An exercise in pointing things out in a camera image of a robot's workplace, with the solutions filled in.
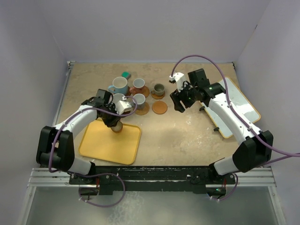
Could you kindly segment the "small brown cup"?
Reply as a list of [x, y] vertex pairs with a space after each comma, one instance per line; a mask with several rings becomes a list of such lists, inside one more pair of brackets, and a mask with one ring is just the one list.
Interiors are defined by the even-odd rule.
[[116, 126], [111, 127], [111, 130], [112, 130], [113, 132], [115, 132], [115, 133], [121, 132], [122, 129], [123, 129], [123, 123], [122, 123], [121, 121], [118, 121], [117, 124], [116, 124]]

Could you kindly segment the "blue floral mug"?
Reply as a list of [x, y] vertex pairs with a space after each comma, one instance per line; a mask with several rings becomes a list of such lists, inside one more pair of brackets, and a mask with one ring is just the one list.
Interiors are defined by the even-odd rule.
[[116, 93], [113, 95], [113, 103], [114, 104], [117, 104], [119, 101], [122, 101], [122, 99], [125, 97], [124, 94], [121, 94], [121, 93]]

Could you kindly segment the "dark brown wooden coaster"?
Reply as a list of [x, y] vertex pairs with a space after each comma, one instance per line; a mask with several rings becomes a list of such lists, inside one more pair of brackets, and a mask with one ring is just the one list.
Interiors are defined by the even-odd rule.
[[126, 96], [126, 97], [127, 97], [127, 96], [131, 96], [131, 92], [130, 92], [130, 87], [129, 87], [129, 86], [127, 87], [127, 93], [126, 93], [125, 96]]

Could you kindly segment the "woven light brown coaster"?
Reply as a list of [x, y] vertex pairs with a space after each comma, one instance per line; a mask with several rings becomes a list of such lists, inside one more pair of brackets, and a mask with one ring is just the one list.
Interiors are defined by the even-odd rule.
[[137, 114], [137, 115], [146, 115], [149, 112], [149, 110], [150, 110], [150, 106], [146, 102], [144, 108], [140, 109], [140, 110], [136, 110], [135, 114]]
[[150, 94], [150, 90], [147, 86], [143, 86], [142, 88], [136, 88], [136, 87], [131, 87], [129, 89], [130, 93], [135, 95], [135, 94], [143, 94], [146, 98], [149, 96]]

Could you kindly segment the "large light blue mug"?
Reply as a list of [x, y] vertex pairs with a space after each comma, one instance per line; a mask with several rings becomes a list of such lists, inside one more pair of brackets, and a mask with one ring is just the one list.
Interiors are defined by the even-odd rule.
[[123, 94], [126, 95], [128, 92], [128, 81], [125, 77], [116, 77], [112, 81], [112, 85], [108, 87], [108, 90], [113, 94]]

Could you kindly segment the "grey mug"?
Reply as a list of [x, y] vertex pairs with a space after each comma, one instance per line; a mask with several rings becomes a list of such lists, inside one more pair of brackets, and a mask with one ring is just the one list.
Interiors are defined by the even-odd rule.
[[133, 108], [137, 107], [137, 110], [142, 110], [145, 107], [145, 103], [146, 103], [146, 98], [143, 94], [135, 94], [133, 96], [133, 98], [135, 99], [135, 102], [133, 102], [131, 104], [131, 106]]

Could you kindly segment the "small olive grey cup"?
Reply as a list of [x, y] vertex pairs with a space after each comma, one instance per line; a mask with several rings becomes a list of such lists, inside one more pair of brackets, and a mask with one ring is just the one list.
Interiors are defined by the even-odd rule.
[[160, 95], [162, 95], [163, 92], [165, 91], [165, 87], [164, 87], [163, 84], [158, 83], [158, 84], [155, 84], [155, 85], [154, 85], [154, 87], [153, 87], [152, 90], [154, 90], [154, 93], [155, 93], [156, 95], [159, 95], [159, 96], [160, 96]]

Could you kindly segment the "orange wooden coaster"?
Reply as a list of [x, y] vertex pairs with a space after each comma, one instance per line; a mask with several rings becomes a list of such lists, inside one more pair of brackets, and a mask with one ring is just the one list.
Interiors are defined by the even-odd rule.
[[155, 93], [154, 93], [154, 90], [152, 90], [151, 92], [150, 92], [150, 94], [151, 94], [151, 96], [154, 98], [154, 99], [162, 99], [162, 98], [164, 98], [164, 96], [165, 96], [165, 91], [163, 92], [163, 94], [162, 95], [156, 95]]
[[152, 105], [152, 110], [156, 114], [164, 114], [167, 112], [168, 106], [163, 101], [156, 101]]

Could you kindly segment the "pink cup orange handle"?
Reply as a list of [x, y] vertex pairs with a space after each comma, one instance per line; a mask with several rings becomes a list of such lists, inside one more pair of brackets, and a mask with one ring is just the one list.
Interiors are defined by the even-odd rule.
[[129, 91], [133, 95], [142, 94], [144, 86], [145, 86], [145, 81], [142, 78], [136, 78], [133, 80], [133, 87], [131, 87]]

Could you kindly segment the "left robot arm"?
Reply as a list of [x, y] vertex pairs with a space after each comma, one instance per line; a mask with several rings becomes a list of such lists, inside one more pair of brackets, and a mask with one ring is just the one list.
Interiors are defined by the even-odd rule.
[[96, 180], [97, 173], [90, 161], [75, 156], [74, 138], [91, 122], [100, 118], [109, 127], [120, 121], [113, 94], [98, 89], [96, 95], [83, 101], [78, 110], [53, 127], [45, 126], [40, 132], [36, 162], [56, 171], [79, 173], [86, 184]]

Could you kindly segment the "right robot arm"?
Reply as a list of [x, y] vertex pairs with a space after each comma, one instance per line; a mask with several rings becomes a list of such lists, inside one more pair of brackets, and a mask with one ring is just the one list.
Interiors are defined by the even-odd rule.
[[270, 160], [272, 133], [261, 131], [244, 115], [236, 116], [232, 112], [236, 106], [226, 98], [225, 88], [217, 82], [210, 83], [203, 69], [189, 72], [187, 76], [175, 73], [169, 77], [169, 82], [177, 85], [170, 94], [176, 111], [183, 113], [196, 101], [204, 103], [227, 125], [239, 144], [232, 156], [210, 164], [208, 177], [211, 182], [220, 183], [226, 174], [246, 173]]

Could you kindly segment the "yellow plastic tray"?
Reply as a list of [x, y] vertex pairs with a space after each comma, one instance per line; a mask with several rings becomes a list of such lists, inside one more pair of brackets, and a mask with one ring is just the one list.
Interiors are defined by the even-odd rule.
[[96, 120], [87, 126], [78, 152], [84, 157], [131, 165], [136, 158], [141, 133], [140, 127], [130, 124], [124, 124], [116, 133], [102, 120]]

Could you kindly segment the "green whiteboard eraser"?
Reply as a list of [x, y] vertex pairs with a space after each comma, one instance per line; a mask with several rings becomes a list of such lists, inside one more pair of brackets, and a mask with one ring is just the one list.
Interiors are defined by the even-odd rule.
[[121, 74], [121, 76], [128, 80], [131, 77], [131, 74], [129, 72], [125, 71]]

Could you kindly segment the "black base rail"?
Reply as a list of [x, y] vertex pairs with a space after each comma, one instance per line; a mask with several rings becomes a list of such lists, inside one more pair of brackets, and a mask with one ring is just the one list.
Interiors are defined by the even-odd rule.
[[224, 195], [225, 185], [233, 185], [233, 173], [218, 175], [211, 166], [96, 166], [79, 175], [69, 172], [71, 185], [94, 186], [98, 195], [117, 191], [191, 192]]

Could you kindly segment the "aluminium frame rail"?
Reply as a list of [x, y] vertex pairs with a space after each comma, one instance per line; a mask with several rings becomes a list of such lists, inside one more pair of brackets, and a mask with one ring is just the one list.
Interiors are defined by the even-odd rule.
[[[276, 187], [271, 167], [255, 168], [247, 173], [238, 172], [238, 187]], [[49, 173], [45, 168], [33, 168], [28, 186], [68, 187], [70, 176], [65, 172]]]

